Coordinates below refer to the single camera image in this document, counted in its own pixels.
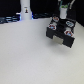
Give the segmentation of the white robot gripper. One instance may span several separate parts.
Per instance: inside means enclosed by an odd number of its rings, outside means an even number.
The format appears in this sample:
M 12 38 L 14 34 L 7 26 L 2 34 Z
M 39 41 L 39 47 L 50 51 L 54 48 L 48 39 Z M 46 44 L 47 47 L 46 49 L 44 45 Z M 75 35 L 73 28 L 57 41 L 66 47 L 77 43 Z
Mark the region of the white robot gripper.
M 58 6 L 60 7 L 61 5 L 72 5 L 74 3 L 74 0 L 58 0 Z

